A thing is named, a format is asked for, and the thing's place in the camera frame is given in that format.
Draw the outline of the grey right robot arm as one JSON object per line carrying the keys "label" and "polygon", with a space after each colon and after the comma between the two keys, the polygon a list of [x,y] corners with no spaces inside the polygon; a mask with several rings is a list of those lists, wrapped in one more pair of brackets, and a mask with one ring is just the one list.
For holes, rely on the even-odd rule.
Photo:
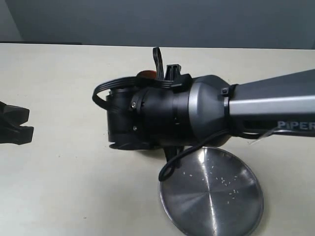
{"label": "grey right robot arm", "polygon": [[215,75],[181,76],[172,88],[114,89],[107,101],[111,148],[124,150],[193,146],[226,130],[209,145],[231,136],[312,137],[315,134],[315,72],[230,85]]}

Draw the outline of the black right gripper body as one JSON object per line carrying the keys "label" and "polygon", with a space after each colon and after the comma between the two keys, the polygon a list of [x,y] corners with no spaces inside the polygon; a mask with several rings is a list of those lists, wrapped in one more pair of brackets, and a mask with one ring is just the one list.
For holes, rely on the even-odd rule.
{"label": "black right gripper body", "polygon": [[118,150],[156,150],[158,145],[144,128],[141,108],[144,99],[156,88],[111,89],[106,101],[113,106],[107,110],[108,141]]}

